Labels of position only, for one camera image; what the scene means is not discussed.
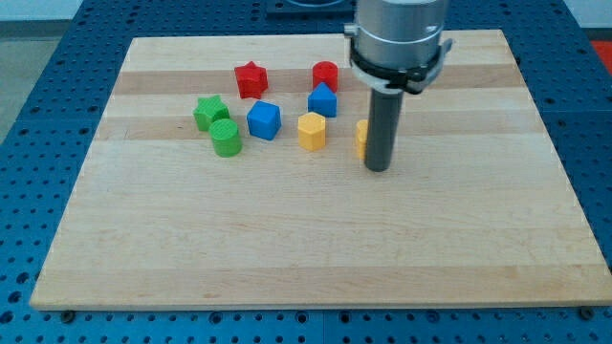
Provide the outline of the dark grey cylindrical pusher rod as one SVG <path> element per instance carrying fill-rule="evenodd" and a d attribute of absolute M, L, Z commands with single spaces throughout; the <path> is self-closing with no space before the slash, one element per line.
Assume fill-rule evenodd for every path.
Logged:
<path fill-rule="evenodd" d="M 390 166 L 404 93 L 372 89 L 366 135 L 365 166 L 383 172 Z"/>

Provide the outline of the black clamp ring mount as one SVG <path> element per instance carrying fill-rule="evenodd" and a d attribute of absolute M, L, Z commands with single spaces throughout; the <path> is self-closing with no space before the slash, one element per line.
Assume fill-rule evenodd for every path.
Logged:
<path fill-rule="evenodd" d="M 441 27 L 413 41 L 393 41 L 371 34 L 357 23 L 344 25 L 349 63 L 356 78 L 386 95 L 419 95 L 439 76 L 452 49 L 451 38 L 439 43 Z"/>

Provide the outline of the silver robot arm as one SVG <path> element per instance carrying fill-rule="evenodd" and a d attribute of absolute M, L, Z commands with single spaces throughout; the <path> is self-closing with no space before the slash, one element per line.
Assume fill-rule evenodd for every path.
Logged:
<path fill-rule="evenodd" d="M 448 0 L 362 0 L 344 27 L 349 63 L 370 88 L 365 166 L 390 166 L 405 94 L 419 95 L 442 72 L 453 41 L 441 40 Z"/>

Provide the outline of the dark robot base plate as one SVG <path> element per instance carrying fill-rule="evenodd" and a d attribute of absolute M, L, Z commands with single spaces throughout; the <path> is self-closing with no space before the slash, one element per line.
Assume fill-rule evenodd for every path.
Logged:
<path fill-rule="evenodd" d="M 357 0 L 265 0 L 264 3 L 268 17 L 351 17 Z"/>

